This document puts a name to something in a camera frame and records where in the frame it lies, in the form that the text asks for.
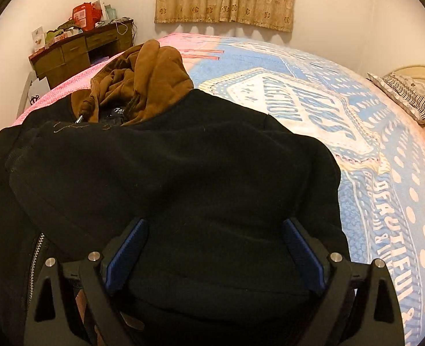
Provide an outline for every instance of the zipper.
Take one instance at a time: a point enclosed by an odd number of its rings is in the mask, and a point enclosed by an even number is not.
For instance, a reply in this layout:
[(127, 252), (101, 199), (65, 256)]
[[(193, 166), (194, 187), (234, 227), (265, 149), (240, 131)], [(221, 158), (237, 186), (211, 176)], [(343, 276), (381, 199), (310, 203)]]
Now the zipper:
[(35, 284), (36, 261), (38, 260), (39, 251), (41, 250), (41, 246), (43, 245), (44, 238), (45, 238), (44, 234), (41, 233), (38, 237), (38, 241), (36, 241), (35, 251), (34, 251), (33, 257), (32, 257), (32, 264), (30, 266), (30, 281), (29, 281), (29, 305), (30, 305), (30, 302), (32, 301), (32, 298), (33, 298), (33, 287), (34, 287), (34, 284)]

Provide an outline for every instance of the striped pillow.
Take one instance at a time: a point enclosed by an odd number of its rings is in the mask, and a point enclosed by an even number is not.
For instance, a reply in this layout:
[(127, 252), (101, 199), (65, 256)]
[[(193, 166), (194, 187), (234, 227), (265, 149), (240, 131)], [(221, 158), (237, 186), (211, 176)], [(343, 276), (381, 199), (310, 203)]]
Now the striped pillow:
[(397, 103), (419, 125), (425, 124), (425, 83), (392, 73), (379, 78), (368, 73), (371, 82)]

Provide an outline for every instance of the bed sheet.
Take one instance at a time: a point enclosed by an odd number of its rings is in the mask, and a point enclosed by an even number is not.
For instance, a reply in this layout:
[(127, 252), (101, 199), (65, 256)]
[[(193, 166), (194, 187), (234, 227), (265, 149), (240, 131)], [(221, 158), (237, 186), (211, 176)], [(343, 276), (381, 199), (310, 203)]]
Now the bed sheet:
[[(181, 52), (195, 87), (271, 114), (331, 150), (342, 173), (339, 203), (351, 258), (386, 262), (405, 344), (417, 346), (425, 336), (424, 130), (365, 78), (315, 55), (207, 35), (177, 33), (159, 41)], [(31, 110), (89, 88), (106, 63), (50, 91), (15, 125)]]

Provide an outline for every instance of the metal screw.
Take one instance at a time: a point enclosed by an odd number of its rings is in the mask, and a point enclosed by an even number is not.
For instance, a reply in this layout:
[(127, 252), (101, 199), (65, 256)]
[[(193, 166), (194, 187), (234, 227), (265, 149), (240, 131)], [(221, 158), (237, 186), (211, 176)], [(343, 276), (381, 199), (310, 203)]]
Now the metal screw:
[(384, 260), (382, 260), (382, 259), (375, 259), (375, 260), (374, 260), (374, 264), (375, 264), (375, 266), (376, 266), (376, 267), (378, 267), (378, 268), (383, 268), (383, 267), (385, 267), (385, 262), (384, 262)]
[(46, 260), (47, 267), (53, 267), (55, 263), (56, 263), (56, 260), (53, 257), (50, 257), (49, 259)]
[(89, 253), (87, 258), (92, 262), (96, 262), (97, 260), (100, 259), (100, 252), (93, 251), (93, 252)]
[(331, 257), (331, 260), (339, 263), (342, 261), (342, 255), (339, 254), (338, 252), (333, 252), (331, 255), (329, 255)]

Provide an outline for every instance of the wall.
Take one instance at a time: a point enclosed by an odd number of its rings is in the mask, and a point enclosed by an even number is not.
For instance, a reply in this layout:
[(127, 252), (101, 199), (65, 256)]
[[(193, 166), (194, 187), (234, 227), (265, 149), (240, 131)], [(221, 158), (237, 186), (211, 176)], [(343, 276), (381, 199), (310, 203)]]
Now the wall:
[(32, 70), (31, 32), (55, 29), (72, 9), (91, 0), (12, 0), (0, 16), (0, 129), (16, 118), (20, 97)]
[[(15, 119), (31, 70), (30, 33), (39, 26), (55, 28), (83, 1), (95, 0), (12, 0), (1, 15), (0, 129)], [(418, 0), (295, 0), (292, 33), (224, 22), (154, 24), (155, 0), (101, 1), (111, 3), (119, 17), (134, 18), (137, 43), (172, 32), (248, 37), (305, 50), (362, 75), (425, 64), (425, 9)]]

